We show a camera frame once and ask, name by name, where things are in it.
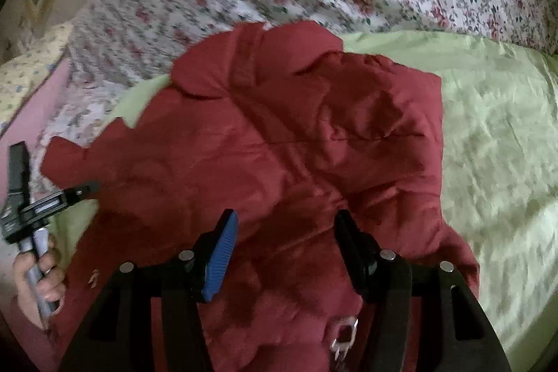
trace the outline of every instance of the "silver rivet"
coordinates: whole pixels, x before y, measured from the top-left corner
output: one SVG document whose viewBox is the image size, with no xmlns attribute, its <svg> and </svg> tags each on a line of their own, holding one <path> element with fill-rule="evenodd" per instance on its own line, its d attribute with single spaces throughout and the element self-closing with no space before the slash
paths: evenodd
<svg viewBox="0 0 558 372">
<path fill-rule="evenodd" d="M 129 273 L 133 269 L 134 269 L 134 264 L 132 262 L 124 262 L 122 265 L 120 265 L 119 268 L 121 273 Z"/>
<path fill-rule="evenodd" d="M 453 263 L 445 260 L 440 262 L 440 269 L 442 271 L 445 271 L 446 273 L 451 273 L 455 269 L 455 267 L 453 266 Z"/>
<path fill-rule="evenodd" d="M 380 251 L 380 257 L 384 260 L 394 260 L 395 252 L 393 252 L 391 249 L 382 249 Z"/>
<path fill-rule="evenodd" d="M 194 251 L 190 251 L 189 249 L 186 249 L 185 251 L 180 252 L 178 258 L 183 262 L 189 262 L 194 258 Z"/>
</svg>

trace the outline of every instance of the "metal buckle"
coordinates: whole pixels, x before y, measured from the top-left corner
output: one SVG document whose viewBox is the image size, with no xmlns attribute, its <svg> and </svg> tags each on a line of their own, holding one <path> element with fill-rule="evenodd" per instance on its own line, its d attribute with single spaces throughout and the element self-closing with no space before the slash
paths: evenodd
<svg viewBox="0 0 558 372">
<path fill-rule="evenodd" d="M 342 318 L 337 323 L 338 332 L 343 328 L 349 327 L 351 329 L 350 340 L 347 342 L 340 342 L 339 339 L 334 339 L 331 343 L 330 350 L 334 354 L 334 360 L 339 363 L 345 359 L 350 348 L 354 344 L 356 339 L 356 327 L 358 325 L 358 319 L 356 317 Z"/>
</svg>

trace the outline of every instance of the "zipper pull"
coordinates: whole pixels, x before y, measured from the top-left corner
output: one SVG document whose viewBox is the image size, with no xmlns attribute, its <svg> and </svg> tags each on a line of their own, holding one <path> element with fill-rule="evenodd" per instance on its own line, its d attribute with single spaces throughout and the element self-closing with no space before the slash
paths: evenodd
<svg viewBox="0 0 558 372">
<path fill-rule="evenodd" d="M 356 339 L 356 327 L 358 326 L 358 319 L 356 317 L 342 318 L 337 322 L 337 335 L 338 337 L 333 340 L 330 346 L 331 350 L 331 372 L 347 372 L 345 367 L 345 357 L 354 344 Z M 341 340 L 342 334 L 345 329 L 350 329 L 349 340 Z"/>
</svg>

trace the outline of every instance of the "bed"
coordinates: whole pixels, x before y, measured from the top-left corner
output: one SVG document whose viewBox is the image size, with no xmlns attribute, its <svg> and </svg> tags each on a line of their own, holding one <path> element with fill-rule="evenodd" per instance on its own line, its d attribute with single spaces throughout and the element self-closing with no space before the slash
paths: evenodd
<svg viewBox="0 0 558 372">
<path fill-rule="evenodd" d="M 33 154 L 33 190 L 53 189 L 38 172 L 53 136 L 86 145 L 109 113 L 133 124 L 191 44 L 238 21 L 315 20 L 350 33 L 347 51 L 442 76 L 445 219 L 481 264 L 481 304 L 513 370 L 543 370 L 558 328 L 557 16 L 556 0 L 90 0 L 73 21 L 63 105 Z M 86 210 L 53 226 L 67 257 Z"/>
</svg>

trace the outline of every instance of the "light green fabric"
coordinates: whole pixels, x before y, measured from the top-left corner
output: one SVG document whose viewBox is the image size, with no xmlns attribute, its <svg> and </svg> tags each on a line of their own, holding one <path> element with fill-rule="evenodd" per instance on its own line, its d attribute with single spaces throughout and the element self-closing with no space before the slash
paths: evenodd
<svg viewBox="0 0 558 372">
<path fill-rule="evenodd" d="M 480 302 L 512 369 L 527 371 L 558 328 L 558 62 L 526 48 L 447 33 L 343 39 L 348 52 L 384 54 L 442 77 L 444 216 L 481 265 Z M 159 77 L 131 89 L 111 119 L 135 124 L 166 84 L 168 77 Z M 83 229 L 90 213 L 77 223 L 76 213 L 64 216 Z M 59 235 L 67 222 L 58 224 Z M 78 231 L 66 230 L 68 253 Z"/>
</svg>

